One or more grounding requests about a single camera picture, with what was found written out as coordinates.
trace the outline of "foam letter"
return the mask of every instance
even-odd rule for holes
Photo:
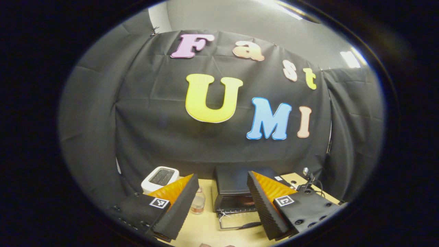
[[[247,133],[248,139],[260,139],[262,137],[261,126],[263,126],[265,139],[269,138],[273,130],[271,138],[274,140],[284,140],[287,138],[287,123],[290,115],[291,106],[282,103],[273,115],[270,103],[266,98],[255,97],[252,99],[255,105],[255,117],[253,119],[252,130]]]
[[[292,81],[297,81],[296,66],[294,66],[294,63],[284,60],[282,61],[282,64],[284,65],[285,77]]]
[[[262,56],[261,47],[253,42],[238,41],[235,45],[237,45],[237,47],[233,49],[233,54],[240,58],[252,58],[256,61],[265,59],[265,57]]]
[[[192,47],[197,51],[201,51],[206,45],[206,40],[213,41],[215,36],[211,34],[183,34],[183,39],[180,42],[177,50],[171,54],[172,58],[193,58],[195,53],[192,52]]]
[[[309,136],[309,115],[311,114],[311,108],[306,106],[299,107],[299,111],[302,113],[302,117],[300,119],[300,129],[297,132],[297,137],[299,138],[307,138]]]
[[[221,123],[233,116],[236,109],[238,88],[243,85],[236,78],[223,77],[221,83],[225,85],[224,103],[218,110],[206,106],[206,96],[209,84],[215,79],[210,75],[190,74],[186,77],[189,88],[186,95],[187,113],[201,122]]]
[[[313,73],[313,70],[310,68],[304,68],[303,71],[305,72],[306,76],[306,84],[309,88],[312,90],[315,90],[317,88],[317,85],[314,84],[314,80],[316,78],[316,74]]]

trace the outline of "table surface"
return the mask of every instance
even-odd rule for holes
[[[295,185],[306,183],[306,180],[296,173],[281,175],[281,177],[289,183],[296,181]],[[228,245],[235,247],[267,247],[288,239],[268,240],[262,225],[240,230],[220,230],[217,214],[213,212],[212,208],[212,180],[199,179],[198,182],[206,197],[204,212],[198,215],[189,212],[177,239],[172,240],[171,243],[162,242],[175,247],[199,247],[202,243],[211,247],[226,247]],[[339,200],[325,192],[324,194],[326,199],[332,203],[339,203]]]

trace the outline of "letter u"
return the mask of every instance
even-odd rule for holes
[[[209,84],[215,79],[213,76],[204,74],[190,74],[186,77],[189,88],[186,95],[187,113],[201,122],[221,123],[229,120],[235,113],[238,88],[243,85],[242,81],[236,78],[223,77],[224,103],[220,109],[210,109],[206,106],[206,97]]]

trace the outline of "letter m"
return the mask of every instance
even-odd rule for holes
[[[261,127],[263,127],[265,138],[271,136],[274,140],[285,140],[287,138],[287,123],[290,115],[291,106],[282,103],[273,115],[270,102],[266,98],[256,97],[252,99],[255,105],[255,117],[253,119],[252,130],[247,133],[248,139],[260,139],[262,137]]]

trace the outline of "plastic bottle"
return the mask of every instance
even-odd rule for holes
[[[206,201],[206,197],[203,193],[203,188],[199,187],[197,193],[195,194],[195,198],[192,201],[191,212],[193,214],[202,214],[204,211],[204,203]]]

